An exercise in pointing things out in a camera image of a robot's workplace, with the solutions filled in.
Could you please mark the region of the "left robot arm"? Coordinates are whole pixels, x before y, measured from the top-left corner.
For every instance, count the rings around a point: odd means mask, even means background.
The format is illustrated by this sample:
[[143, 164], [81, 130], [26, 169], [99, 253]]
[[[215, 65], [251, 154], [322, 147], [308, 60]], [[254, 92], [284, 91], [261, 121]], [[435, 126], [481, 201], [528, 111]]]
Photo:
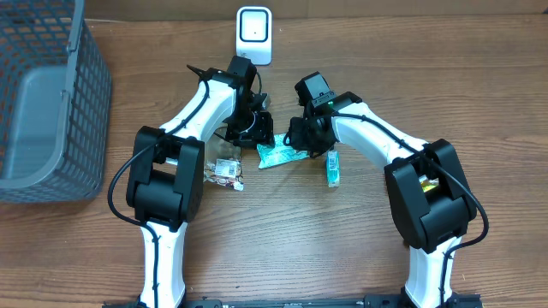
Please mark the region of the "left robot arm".
[[134, 209], [145, 246], [140, 307], [179, 307], [185, 297], [183, 250], [188, 224], [204, 191], [206, 142], [219, 127], [232, 145], [273, 145], [265, 97], [252, 85], [257, 69], [233, 56], [227, 69], [193, 68], [199, 87], [172, 120], [142, 127], [129, 162], [126, 201]]

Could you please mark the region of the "yellow tea bottle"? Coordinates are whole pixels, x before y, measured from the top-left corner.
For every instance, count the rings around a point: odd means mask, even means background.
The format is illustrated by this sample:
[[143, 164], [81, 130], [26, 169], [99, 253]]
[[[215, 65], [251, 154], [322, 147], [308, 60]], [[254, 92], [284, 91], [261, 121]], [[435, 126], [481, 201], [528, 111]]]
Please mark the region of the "yellow tea bottle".
[[430, 179], [426, 175], [419, 178], [423, 193], [428, 193], [439, 186], [439, 178]]

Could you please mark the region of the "brown snack bag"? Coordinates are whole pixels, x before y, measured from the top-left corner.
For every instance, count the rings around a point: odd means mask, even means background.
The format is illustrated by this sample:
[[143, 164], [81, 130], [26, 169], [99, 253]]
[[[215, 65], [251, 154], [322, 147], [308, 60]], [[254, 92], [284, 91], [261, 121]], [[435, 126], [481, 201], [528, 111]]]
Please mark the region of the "brown snack bag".
[[219, 127], [205, 143], [204, 181], [244, 190], [241, 148], [224, 140], [226, 127]]

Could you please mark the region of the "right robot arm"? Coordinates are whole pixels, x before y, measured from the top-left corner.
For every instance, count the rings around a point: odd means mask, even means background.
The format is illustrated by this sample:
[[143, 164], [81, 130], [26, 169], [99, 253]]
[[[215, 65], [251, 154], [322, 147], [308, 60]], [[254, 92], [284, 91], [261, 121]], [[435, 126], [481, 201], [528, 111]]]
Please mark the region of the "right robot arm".
[[455, 253], [478, 203], [456, 150], [444, 139], [414, 138], [376, 116], [356, 94], [335, 94], [318, 72], [295, 85], [301, 117], [283, 142], [311, 157], [335, 143], [355, 148], [384, 171], [390, 212], [409, 246], [408, 278], [399, 294], [367, 295], [365, 307], [480, 307], [478, 295], [452, 290]]

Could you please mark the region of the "teal wet wipes pack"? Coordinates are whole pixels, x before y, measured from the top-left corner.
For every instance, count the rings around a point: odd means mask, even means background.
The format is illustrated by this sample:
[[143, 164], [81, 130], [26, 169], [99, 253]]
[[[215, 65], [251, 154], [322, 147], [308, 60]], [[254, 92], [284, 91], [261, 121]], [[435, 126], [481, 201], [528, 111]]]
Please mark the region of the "teal wet wipes pack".
[[259, 169], [268, 169], [285, 163], [308, 158], [306, 151], [297, 151], [283, 143], [284, 133], [274, 136], [274, 146], [257, 145], [259, 153]]

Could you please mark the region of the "teal Kleenex tissue pack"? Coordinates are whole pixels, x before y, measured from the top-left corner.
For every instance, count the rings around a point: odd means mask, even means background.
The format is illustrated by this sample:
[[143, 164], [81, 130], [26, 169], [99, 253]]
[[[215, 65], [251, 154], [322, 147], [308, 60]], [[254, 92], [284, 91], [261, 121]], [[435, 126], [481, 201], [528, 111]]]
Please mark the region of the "teal Kleenex tissue pack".
[[339, 153], [336, 150], [327, 151], [326, 178], [328, 187], [340, 186], [340, 163]]

